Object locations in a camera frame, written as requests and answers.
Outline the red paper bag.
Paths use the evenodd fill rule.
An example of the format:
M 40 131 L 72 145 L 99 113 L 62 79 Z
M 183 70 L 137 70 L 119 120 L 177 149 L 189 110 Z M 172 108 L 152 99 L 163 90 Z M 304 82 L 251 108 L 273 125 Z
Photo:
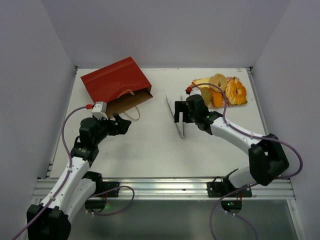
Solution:
M 106 115 L 125 114 L 133 121 L 141 117 L 129 116 L 128 110 L 151 99 L 152 84 L 132 57 L 83 75 L 81 80 L 94 103 L 106 103 Z

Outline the fake orange bread loaf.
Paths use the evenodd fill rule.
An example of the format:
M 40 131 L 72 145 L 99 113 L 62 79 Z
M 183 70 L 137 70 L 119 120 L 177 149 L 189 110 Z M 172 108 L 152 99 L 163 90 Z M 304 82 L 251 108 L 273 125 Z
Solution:
M 223 104 L 223 95 L 221 92 L 212 91 L 212 103 L 215 108 L 220 108 Z

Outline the fake triangle sandwich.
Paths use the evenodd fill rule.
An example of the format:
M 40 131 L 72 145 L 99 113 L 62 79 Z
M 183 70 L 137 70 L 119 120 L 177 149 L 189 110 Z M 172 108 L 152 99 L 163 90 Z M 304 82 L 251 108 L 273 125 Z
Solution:
M 205 78 L 200 78 L 200 79 L 195 79 L 191 82 L 191 86 L 199 85 L 202 88 L 210 88 L 208 83 L 210 83 L 211 77 L 205 77 Z

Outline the fake plain bagel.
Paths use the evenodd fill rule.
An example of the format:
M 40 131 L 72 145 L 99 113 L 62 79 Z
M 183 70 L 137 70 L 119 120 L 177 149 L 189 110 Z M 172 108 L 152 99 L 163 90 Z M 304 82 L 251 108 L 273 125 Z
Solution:
M 213 91 L 220 93 L 221 92 L 220 90 L 222 90 L 223 92 L 226 90 L 227 85 L 228 85 L 228 80 L 223 74 L 216 73 L 215 75 L 210 77 L 209 83 L 213 84 L 215 86 L 218 86 L 218 88 L 217 88 L 215 86 L 210 85 L 210 88 Z

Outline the fake glazed ring pastry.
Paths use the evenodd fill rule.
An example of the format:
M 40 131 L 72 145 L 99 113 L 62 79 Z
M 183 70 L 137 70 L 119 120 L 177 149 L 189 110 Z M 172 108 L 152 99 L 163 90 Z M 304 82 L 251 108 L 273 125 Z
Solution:
M 225 95 L 231 105 L 244 105 L 247 103 L 247 89 L 235 77 L 228 81 Z

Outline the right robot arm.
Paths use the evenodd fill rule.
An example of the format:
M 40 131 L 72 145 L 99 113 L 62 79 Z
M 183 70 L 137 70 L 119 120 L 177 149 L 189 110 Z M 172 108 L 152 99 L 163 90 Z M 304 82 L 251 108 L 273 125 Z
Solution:
M 221 113 L 209 111 L 199 94 L 175 101 L 173 118 L 175 123 L 194 123 L 199 130 L 222 138 L 247 154 L 248 167 L 237 168 L 220 181 L 211 182 L 212 190 L 219 196 L 235 196 L 242 187 L 254 183 L 267 186 L 289 167 L 289 161 L 274 134 L 254 135 L 243 128 L 231 127 Z

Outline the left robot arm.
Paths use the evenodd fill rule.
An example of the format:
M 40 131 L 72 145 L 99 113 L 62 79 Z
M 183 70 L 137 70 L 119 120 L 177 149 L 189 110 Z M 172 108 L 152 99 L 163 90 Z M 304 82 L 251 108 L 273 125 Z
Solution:
M 94 113 L 80 122 L 79 135 L 62 175 L 46 197 L 27 210 L 28 239 L 69 238 L 72 222 L 87 199 L 104 194 L 102 175 L 90 171 L 99 153 L 99 143 L 107 136 L 126 134 L 130 125 L 131 121 L 117 113 L 113 114 L 113 119 Z

